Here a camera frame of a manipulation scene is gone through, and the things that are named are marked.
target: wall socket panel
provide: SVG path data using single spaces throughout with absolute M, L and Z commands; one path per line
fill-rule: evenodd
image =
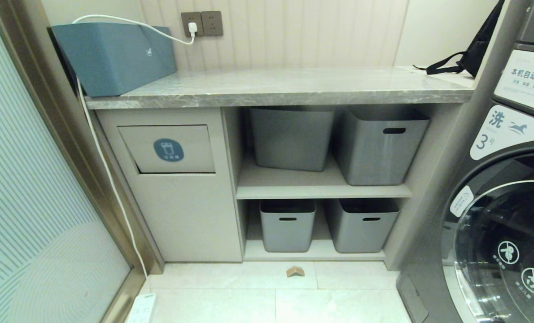
M 195 36 L 201 35 L 223 35 L 223 20 L 221 12 L 182 12 L 181 21 L 183 22 L 183 31 L 185 37 L 191 37 L 189 27 L 187 24 L 194 22 L 197 24 L 197 33 Z
M 189 27 L 187 26 L 187 24 L 190 22 L 197 24 L 197 33 L 195 33 L 195 36 L 199 37 L 201 35 L 205 35 L 203 23 L 201 22 L 201 12 L 182 12 L 181 21 L 183 22 L 183 31 L 185 31 L 185 37 L 191 37 Z
M 201 21 L 205 35 L 223 35 L 221 12 L 201 12 Z

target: frosted glass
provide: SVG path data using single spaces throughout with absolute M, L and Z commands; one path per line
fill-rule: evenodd
M 0 323 L 97 323 L 129 270 L 0 38 Z

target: storage bin handle hole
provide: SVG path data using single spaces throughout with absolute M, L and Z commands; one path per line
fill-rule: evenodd
M 396 135 L 399 133 L 405 133 L 405 131 L 407 131 L 405 127 L 388 127 L 385 128 L 382 133 L 386 133 L 388 135 Z

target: washing machine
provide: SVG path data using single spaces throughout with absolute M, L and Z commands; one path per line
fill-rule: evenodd
M 403 264 L 414 323 L 534 323 L 534 6 L 456 164 L 445 201 Z

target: beige wall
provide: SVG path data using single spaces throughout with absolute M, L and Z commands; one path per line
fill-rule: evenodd
M 71 24 L 86 14 L 108 14 L 144 21 L 139 0 L 41 0 L 50 25 Z
M 409 0 L 395 64 L 430 65 L 464 51 L 497 2 Z
M 181 12 L 220 10 L 223 37 L 175 46 L 181 70 L 392 65 L 407 0 L 140 0 L 183 37 Z

